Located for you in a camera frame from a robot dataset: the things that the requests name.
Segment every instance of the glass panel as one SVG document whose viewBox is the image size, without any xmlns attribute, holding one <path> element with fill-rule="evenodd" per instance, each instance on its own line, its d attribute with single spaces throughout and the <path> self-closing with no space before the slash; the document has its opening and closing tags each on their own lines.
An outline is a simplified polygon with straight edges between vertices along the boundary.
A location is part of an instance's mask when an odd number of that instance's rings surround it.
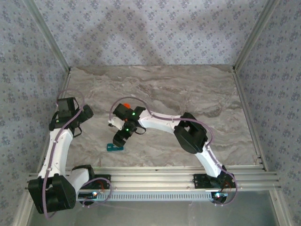
<svg viewBox="0 0 301 226">
<path fill-rule="evenodd" d="M 32 209 L 27 226 L 277 226 L 269 192 L 240 192 L 228 206 L 210 202 L 107 202 L 58 212 L 50 221 Z"/>
</svg>

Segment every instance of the cable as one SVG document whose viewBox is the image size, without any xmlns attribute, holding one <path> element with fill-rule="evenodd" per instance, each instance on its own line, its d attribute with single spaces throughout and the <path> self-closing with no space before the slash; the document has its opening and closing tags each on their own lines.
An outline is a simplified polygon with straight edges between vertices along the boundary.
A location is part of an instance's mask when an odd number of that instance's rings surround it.
<svg viewBox="0 0 301 226">
<path fill-rule="evenodd" d="M 157 119 L 160 119 L 160 120 L 166 120 L 166 121 L 191 121 L 191 122 L 195 122 L 195 123 L 198 123 L 198 124 L 202 125 L 202 126 L 205 127 L 206 129 L 208 129 L 208 131 L 210 132 L 210 135 L 211 135 L 211 139 L 210 139 L 209 142 L 206 144 L 206 147 L 208 147 L 208 146 L 211 144 L 211 142 L 213 141 L 213 139 L 214 139 L 214 135 L 213 135 L 213 132 L 212 132 L 211 128 L 210 128 L 209 126 L 207 126 L 206 124 L 202 123 L 201 121 L 198 121 L 198 120 L 195 120 L 195 119 L 185 119 L 185 118 L 170 119 L 170 118 L 164 118 L 164 117 L 156 116 L 156 115 L 154 115 L 154 114 L 151 112 L 151 110 L 150 110 L 150 108 L 148 107 L 147 103 L 146 103 L 145 101 L 143 101 L 143 100 L 137 98 L 137 97 L 122 97 L 122 98 L 119 98 L 118 100 L 116 100 L 116 101 L 112 104 L 112 106 L 111 106 L 111 108 L 110 108 L 110 111 L 109 111 L 109 120 L 111 120 L 111 118 L 112 118 L 112 110 L 113 110 L 113 107 L 115 106 L 116 103 L 118 103 L 120 100 L 123 100 L 123 99 L 134 99 L 134 100 L 138 100 L 138 101 L 142 102 L 142 103 L 145 105 L 145 108 L 146 108 L 146 110 L 148 111 L 148 113 L 149 113 L 152 117 L 157 118 Z M 230 204 L 230 203 L 232 203 L 232 202 L 234 201 L 234 199 L 235 199 L 235 197 L 236 197 L 236 195 L 237 195 L 237 192 L 238 192 L 237 181 L 236 181 L 235 177 L 234 177 L 232 174 L 230 174 L 228 171 L 224 170 L 224 169 L 218 164 L 217 160 L 215 160 L 215 158 L 213 157 L 213 154 L 211 153 L 211 151 L 210 151 L 209 149 L 208 149 L 208 152 L 209 152 L 209 155 L 210 155 L 210 157 L 212 158 L 213 162 L 218 166 L 218 168 L 220 168 L 221 171 L 223 171 L 224 173 L 230 175 L 230 176 L 232 177 L 232 179 L 234 180 L 234 183 L 235 183 L 235 193 L 234 193 L 233 198 L 232 198 L 229 202 L 227 202 L 227 203 L 221 203 L 221 202 L 214 201 L 215 204 L 219 204 L 219 205 L 221 205 L 221 206 L 223 206 L 223 205 L 228 205 L 228 204 Z"/>
<path fill-rule="evenodd" d="M 88 185 L 88 184 L 90 184 L 90 183 L 92 183 L 93 181 L 96 181 L 96 180 L 104 180 L 105 182 L 107 182 L 107 183 L 110 185 L 110 193 L 109 193 L 108 197 L 107 197 L 105 200 L 103 200 L 103 201 L 100 202 L 100 203 L 93 204 L 92 206 L 91 206 L 91 205 L 85 205 L 85 202 L 87 202 L 87 201 L 95 202 L 95 201 L 92 200 L 92 199 L 85 199 L 85 200 L 83 201 L 83 207 L 87 207 L 87 208 L 96 207 L 96 206 L 99 206 L 99 205 L 104 204 L 106 201 L 108 201 L 108 200 L 111 198 L 111 195 L 112 195 L 112 192 L 113 192 L 113 187 L 112 187 L 111 182 L 110 182 L 107 178 L 94 178 L 94 179 L 89 180 L 88 182 L 84 183 L 84 184 L 83 184 L 83 187 L 86 186 L 86 185 Z"/>
<path fill-rule="evenodd" d="M 210 135 L 211 135 L 211 138 L 210 138 L 210 140 L 209 140 L 209 142 L 207 143 L 206 146 L 210 145 L 210 144 L 213 142 L 213 140 L 214 140 L 214 135 L 213 135 L 213 132 L 212 132 L 211 128 L 210 128 L 209 126 L 207 126 L 205 123 L 202 123 L 201 121 L 198 121 L 198 120 L 195 120 L 195 119 L 185 119 L 185 118 L 170 119 L 170 118 L 164 118 L 164 117 L 156 116 L 156 115 L 154 115 L 154 114 L 151 112 L 151 110 L 150 110 L 149 106 L 147 105 L 147 103 L 146 103 L 145 101 L 143 101 L 143 100 L 137 98 L 137 97 L 122 97 L 122 98 L 119 98 L 118 100 L 116 100 L 116 101 L 112 104 L 112 106 L 111 106 L 111 108 L 110 108 L 110 112 L 109 112 L 109 120 L 112 119 L 112 111 L 113 111 L 113 107 L 115 106 L 116 103 L 118 103 L 120 100 L 123 100 L 123 99 L 134 99 L 134 100 L 138 100 L 138 101 L 142 102 L 142 103 L 145 105 L 145 108 L 146 108 L 146 110 L 148 111 L 148 113 L 149 113 L 152 117 L 154 117 L 154 118 L 156 118 L 156 119 L 165 120 L 165 121 L 191 121 L 191 122 L 198 123 L 198 124 L 202 125 L 203 127 L 205 127 L 206 129 L 208 129 L 208 131 L 209 131 L 209 133 L 210 133 Z"/>
<path fill-rule="evenodd" d="M 42 186 L 42 204 L 43 204 L 43 211 L 44 211 L 45 218 L 46 218 L 47 220 L 49 220 L 50 218 L 52 218 L 52 217 L 55 215 L 55 213 L 56 213 L 56 212 L 54 212 L 54 213 L 49 217 L 49 216 L 48 216 L 48 213 L 47 213 L 47 206 L 46 206 L 46 184 L 47 184 L 47 179 L 48 179 L 48 176 L 49 176 L 49 172 L 51 171 L 51 168 L 50 168 L 50 167 L 51 167 L 51 163 L 52 163 L 52 160 L 53 160 L 53 155 L 54 155 L 54 151 L 55 151 L 55 146 L 56 146 L 56 144 L 58 143 L 58 139 L 59 139 L 61 133 L 63 132 L 63 130 L 64 130 L 64 129 L 65 129 L 65 128 L 73 121 L 73 120 L 75 120 L 75 119 L 79 116 L 79 114 L 82 112 L 83 107 L 84 107 L 84 105 L 85 105 L 85 97 L 84 97 L 84 95 L 83 95 L 80 91 L 78 91 L 78 90 L 76 90 L 76 89 L 63 89 L 63 90 L 61 90 L 61 91 L 59 92 L 59 94 L 57 95 L 56 102 L 55 102 L 56 106 L 58 106 L 57 100 L 58 100 L 58 97 L 60 96 L 60 94 L 63 93 L 63 92 L 66 92 L 66 91 L 75 91 L 75 92 L 78 92 L 78 93 L 81 95 L 83 101 L 82 101 L 82 105 L 81 105 L 80 108 L 79 108 L 79 111 L 78 111 L 78 112 L 77 112 L 77 113 L 76 113 L 69 121 L 67 121 L 67 122 L 63 125 L 63 127 L 61 127 L 61 129 L 59 130 L 59 132 L 57 133 L 57 135 L 56 135 L 56 137 L 55 137 L 55 140 L 53 141 L 53 145 L 52 145 L 51 152 L 50 152 L 50 157 L 49 157 L 49 162 L 48 162 L 48 166 L 47 166 L 47 170 L 46 170 L 46 174 L 45 174 L 45 178 L 44 178 L 43 186 Z"/>
</svg>

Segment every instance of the blue object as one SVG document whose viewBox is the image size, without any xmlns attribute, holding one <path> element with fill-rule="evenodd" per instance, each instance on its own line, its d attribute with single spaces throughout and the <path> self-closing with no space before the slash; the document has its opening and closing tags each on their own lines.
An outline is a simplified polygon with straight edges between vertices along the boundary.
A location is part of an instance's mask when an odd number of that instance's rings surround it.
<svg viewBox="0 0 301 226">
<path fill-rule="evenodd" d="M 113 151 L 123 151 L 123 147 L 117 147 L 114 144 L 107 144 L 107 151 L 108 152 L 113 152 Z"/>
</svg>

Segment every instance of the blue floral wallpaper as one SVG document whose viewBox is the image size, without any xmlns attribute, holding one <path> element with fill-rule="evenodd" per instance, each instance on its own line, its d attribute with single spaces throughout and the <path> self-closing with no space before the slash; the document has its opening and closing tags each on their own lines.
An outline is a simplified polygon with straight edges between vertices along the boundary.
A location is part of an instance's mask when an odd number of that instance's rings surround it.
<svg viewBox="0 0 301 226">
<path fill-rule="evenodd" d="M 269 169 L 301 225 L 301 1 L 281 1 L 240 78 Z"/>
<path fill-rule="evenodd" d="M 8 226 L 66 73 L 21 0 L 2 0 L 0 9 L 0 225 Z"/>
<path fill-rule="evenodd" d="M 234 64 L 266 0 L 36 0 L 70 66 Z"/>
</svg>

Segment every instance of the patterned wallpaper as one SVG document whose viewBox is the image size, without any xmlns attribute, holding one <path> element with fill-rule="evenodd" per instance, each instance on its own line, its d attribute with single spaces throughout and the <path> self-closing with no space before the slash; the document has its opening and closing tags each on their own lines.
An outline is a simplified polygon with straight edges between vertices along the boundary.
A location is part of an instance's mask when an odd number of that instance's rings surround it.
<svg viewBox="0 0 301 226">
<path fill-rule="evenodd" d="M 266 0 L 37 0 L 70 66 L 234 64 Z"/>
<path fill-rule="evenodd" d="M 241 72 L 270 170 L 301 225 L 301 2 L 283 0 Z"/>
<path fill-rule="evenodd" d="M 35 171 L 65 75 L 22 0 L 0 1 L 0 225 Z"/>
</svg>

